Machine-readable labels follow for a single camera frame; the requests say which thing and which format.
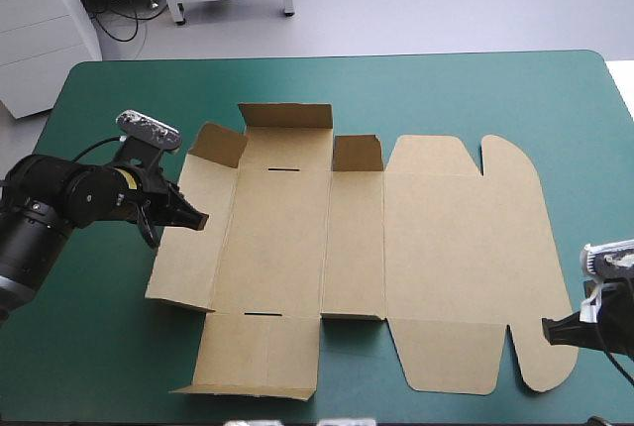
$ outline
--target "cardboard flap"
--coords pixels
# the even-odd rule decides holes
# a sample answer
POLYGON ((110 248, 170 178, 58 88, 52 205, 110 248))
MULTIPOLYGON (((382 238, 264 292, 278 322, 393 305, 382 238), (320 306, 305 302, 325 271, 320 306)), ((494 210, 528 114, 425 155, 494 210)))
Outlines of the cardboard flap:
POLYGON ((452 136, 400 136, 386 171, 480 175, 463 141, 452 136))
POLYGON ((242 103, 238 104, 249 127, 332 129, 330 104, 242 103))
POLYGON ((335 137, 333 171, 383 171, 383 153, 378 137, 335 137))
POLYGON ((208 314, 193 392, 308 399, 317 387, 319 329, 319 318, 208 314))
POLYGON ((548 391, 571 374, 579 349, 550 345, 540 319, 511 324, 511 335, 524 382, 534 391, 548 391))
POLYGON ((385 316, 382 171, 334 172, 323 317, 385 316))
POLYGON ((207 123, 200 129, 189 153, 220 165, 236 168, 246 146, 246 136, 217 124, 207 123))
POLYGON ((333 156, 332 129, 247 128, 249 143, 240 168, 330 173, 333 156))
POLYGON ((210 309, 237 175, 234 168, 192 154, 185 157, 180 189, 210 219, 203 231, 164 229, 146 298, 210 309))
POLYGON ((170 393, 185 394, 239 394, 246 396, 271 396, 277 398, 300 399, 307 401, 315 392, 315 389, 302 388, 276 388, 270 386, 247 387, 230 384, 191 384, 184 388, 175 389, 170 393))
MULTIPOLYGON (((447 144, 439 138, 429 138, 429 144, 415 139, 419 147, 448 150, 437 152, 436 168, 429 172, 420 171, 415 159, 410 160, 416 169, 409 168, 399 159, 408 151, 396 151, 396 163, 392 166, 391 160, 385 173, 388 318, 532 325, 517 350, 518 357, 524 356, 522 371, 529 386, 553 387, 570 372, 575 349, 559 349, 559 368, 544 369, 540 355, 533 355, 545 348, 541 318, 571 313, 537 171, 517 147, 487 136, 482 142, 484 176, 455 176, 455 165, 442 171, 452 166, 451 160, 475 170, 462 144, 453 138, 447 144), (395 167, 398 172, 390 171, 395 167)), ((411 138, 405 141, 412 143, 411 138)), ((453 348, 443 337, 436 342, 439 352, 453 348)), ((426 387, 446 386, 439 381, 426 387)))
POLYGON ((490 394, 506 326, 389 318, 407 383, 419 391, 490 394))

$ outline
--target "white cabinet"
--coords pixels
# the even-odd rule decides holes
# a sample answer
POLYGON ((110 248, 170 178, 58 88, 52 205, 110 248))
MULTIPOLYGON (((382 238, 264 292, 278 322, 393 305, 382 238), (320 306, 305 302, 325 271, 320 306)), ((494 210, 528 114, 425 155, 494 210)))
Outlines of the white cabinet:
POLYGON ((0 0, 0 101, 14 117, 51 109, 70 69, 100 59, 79 0, 0 0))

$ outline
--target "floor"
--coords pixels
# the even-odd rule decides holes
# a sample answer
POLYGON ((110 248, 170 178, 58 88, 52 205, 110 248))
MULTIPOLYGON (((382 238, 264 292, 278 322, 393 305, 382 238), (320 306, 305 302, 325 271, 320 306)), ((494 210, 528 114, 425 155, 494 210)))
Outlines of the floor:
MULTIPOLYGON (((167 12, 120 44, 100 33, 104 59, 274 57, 590 49, 611 63, 634 108, 632 0, 280 0, 186 6, 178 27, 167 12)), ((141 12, 151 13, 146 0, 141 12)), ((134 22, 106 25, 125 37, 134 22)), ((0 107, 0 176, 35 144, 47 115, 15 121, 0 107)))

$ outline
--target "cardboard box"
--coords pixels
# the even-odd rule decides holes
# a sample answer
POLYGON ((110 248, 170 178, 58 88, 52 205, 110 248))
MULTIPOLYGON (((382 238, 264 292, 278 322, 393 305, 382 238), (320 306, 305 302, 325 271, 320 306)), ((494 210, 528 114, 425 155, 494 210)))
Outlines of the cardboard box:
POLYGON ((211 214, 167 228, 147 297, 208 312, 185 393, 308 399, 321 317, 387 319, 414 389, 494 390, 507 326, 534 390, 577 349, 541 318, 571 312, 539 176, 482 140, 483 174, 454 137, 334 139, 328 104, 241 104, 245 135, 206 124, 180 186, 211 214))

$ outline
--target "green table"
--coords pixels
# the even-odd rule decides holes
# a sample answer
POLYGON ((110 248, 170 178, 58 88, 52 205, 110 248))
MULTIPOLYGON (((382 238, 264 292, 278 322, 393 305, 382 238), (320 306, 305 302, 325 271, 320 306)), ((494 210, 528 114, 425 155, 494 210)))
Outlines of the green table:
MULTIPOLYGON (((37 151, 71 157, 116 135, 128 108, 179 128, 188 147, 204 121, 241 130, 236 104, 264 101, 330 102, 335 132, 379 134, 386 160, 400 134, 457 135, 478 161, 483 135, 514 142, 540 172, 573 306, 581 246, 634 237, 632 120, 589 52, 83 63, 37 151)), ((184 155, 165 157, 167 176, 177 178, 184 155)), ((535 394, 507 342, 493 394, 424 393, 407 386, 387 326, 363 321, 323 322, 319 385, 306 403, 168 394, 189 384, 203 315, 144 299, 153 259, 131 225, 73 236, 36 301, 0 330, 3 419, 634 421, 632 391, 601 353, 581 352, 563 385, 535 394)))

